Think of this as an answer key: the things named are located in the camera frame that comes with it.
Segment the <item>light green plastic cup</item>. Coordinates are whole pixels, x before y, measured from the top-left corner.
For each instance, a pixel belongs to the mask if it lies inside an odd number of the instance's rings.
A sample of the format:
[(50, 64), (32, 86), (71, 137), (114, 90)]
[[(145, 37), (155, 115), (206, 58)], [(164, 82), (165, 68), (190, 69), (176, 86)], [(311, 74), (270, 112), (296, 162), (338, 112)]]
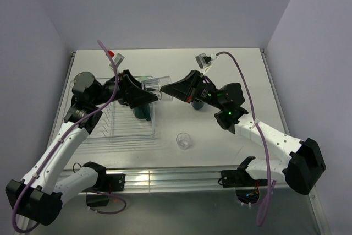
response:
[(142, 81), (150, 80), (152, 78), (153, 78), (152, 76), (139, 76), (139, 77), (137, 77), (137, 80), (139, 82), (142, 82)]

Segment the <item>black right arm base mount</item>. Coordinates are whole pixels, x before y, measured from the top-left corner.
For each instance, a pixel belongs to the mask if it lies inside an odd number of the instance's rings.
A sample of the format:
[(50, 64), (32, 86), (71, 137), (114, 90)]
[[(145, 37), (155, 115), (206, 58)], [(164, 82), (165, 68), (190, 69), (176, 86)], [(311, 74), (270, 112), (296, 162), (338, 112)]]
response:
[(267, 179), (253, 179), (245, 170), (222, 170), (218, 184), (223, 188), (263, 187)]

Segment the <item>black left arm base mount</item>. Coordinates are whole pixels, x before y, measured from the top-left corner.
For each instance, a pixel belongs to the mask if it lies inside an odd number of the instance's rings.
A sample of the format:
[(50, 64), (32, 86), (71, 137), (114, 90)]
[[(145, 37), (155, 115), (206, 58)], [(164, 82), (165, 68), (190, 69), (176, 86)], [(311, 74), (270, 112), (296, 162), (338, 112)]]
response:
[[(102, 184), (98, 186), (93, 186), (88, 189), (89, 191), (99, 191), (99, 192), (108, 192), (112, 194), (113, 192), (121, 192), (124, 190), (125, 185), (125, 174), (123, 173), (111, 173), (106, 174), (105, 180)], [(105, 207), (109, 204), (110, 198), (104, 195), (87, 195), (86, 196), (86, 205), (92, 208)]]

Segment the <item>dark green mug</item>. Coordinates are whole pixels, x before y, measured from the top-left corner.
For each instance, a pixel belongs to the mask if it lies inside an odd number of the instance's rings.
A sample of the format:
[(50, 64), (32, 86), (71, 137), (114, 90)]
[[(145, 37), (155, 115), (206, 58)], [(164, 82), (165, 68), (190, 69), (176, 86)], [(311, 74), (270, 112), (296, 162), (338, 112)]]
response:
[(147, 103), (145, 105), (137, 106), (133, 109), (133, 114), (137, 119), (143, 119), (146, 121), (151, 120), (151, 106), (152, 103)]

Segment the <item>large clear glass cup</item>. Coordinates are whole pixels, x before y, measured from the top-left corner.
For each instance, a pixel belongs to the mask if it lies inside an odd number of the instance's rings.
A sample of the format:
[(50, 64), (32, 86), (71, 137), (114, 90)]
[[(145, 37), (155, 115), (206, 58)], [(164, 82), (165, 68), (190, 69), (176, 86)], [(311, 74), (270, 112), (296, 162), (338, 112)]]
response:
[(146, 79), (141, 81), (142, 89), (158, 97), (159, 101), (172, 101), (173, 97), (162, 92), (161, 88), (172, 82), (170, 76)]

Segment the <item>dark blue mug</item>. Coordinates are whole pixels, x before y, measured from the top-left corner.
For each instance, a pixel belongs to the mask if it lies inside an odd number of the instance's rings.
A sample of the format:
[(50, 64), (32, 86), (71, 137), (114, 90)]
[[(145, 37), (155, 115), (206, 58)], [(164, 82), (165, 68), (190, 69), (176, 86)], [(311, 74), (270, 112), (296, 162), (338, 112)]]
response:
[(193, 101), (193, 102), (191, 103), (191, 105), (192, 105), (193, 109), (195, 109), (195, 110), (201, 110), (201, 109), (204, 107), (205, 103), (204, 103), (204, 102), (201, 102), (201, 101)]

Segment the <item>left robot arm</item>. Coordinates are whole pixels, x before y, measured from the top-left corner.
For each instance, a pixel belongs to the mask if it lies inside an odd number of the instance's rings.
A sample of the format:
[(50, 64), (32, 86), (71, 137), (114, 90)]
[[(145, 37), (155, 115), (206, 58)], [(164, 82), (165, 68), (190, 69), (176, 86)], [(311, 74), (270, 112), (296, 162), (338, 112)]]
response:
[(156, 89), (147, 88), (128, 70), (104, 84), (90, 72), (79, 73), (74, 78), (72, 93), (71, 106), (51, 145), (20, 181), (11, 180), (5, 188), (13, 209), (12, 224), (19, 233), (22, 229), (17, 226), (17, 215), (48, 226), (74, 196), (85, 190), (105, 188), (107, 169), (94, 162), (87, 162), (68, 178), (58, 180), (76, 149), (97, 126), (105, 107), (118, 100), (130, 108), (158, 100)]

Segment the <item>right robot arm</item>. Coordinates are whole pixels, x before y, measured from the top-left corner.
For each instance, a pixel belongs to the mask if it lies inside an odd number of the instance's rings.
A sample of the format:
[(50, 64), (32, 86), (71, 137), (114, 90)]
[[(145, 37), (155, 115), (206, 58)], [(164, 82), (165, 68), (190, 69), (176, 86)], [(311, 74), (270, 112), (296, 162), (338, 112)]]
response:
[(271, 162), (249, 156), (237, 169), (222, 171), (220, 181), (224, 188), (264, 186), (275, 181), (286, 182), (297, 193), (308, 195), (326, 170), (315, 140), (301, 140), (280, 132), (242, 108), (245, 99), (239, 83), (218, 89), (208, 77), (191, 70), (180, 81), (162, 86), (161, 92), (186, 103), (198, 101), (219, 109), (214, 117), (222, 129), (249, 139), (277, 157)]

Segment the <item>small clear glass cup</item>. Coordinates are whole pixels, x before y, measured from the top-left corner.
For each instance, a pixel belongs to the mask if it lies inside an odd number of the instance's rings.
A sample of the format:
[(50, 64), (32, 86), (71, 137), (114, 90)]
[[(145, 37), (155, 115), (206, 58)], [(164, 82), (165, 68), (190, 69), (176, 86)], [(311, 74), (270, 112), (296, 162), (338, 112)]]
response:
[(192, 138), (188, 133), (179, 133), (176, 137), (176, 142), (181, 150), (186, 150), (192, 146)]

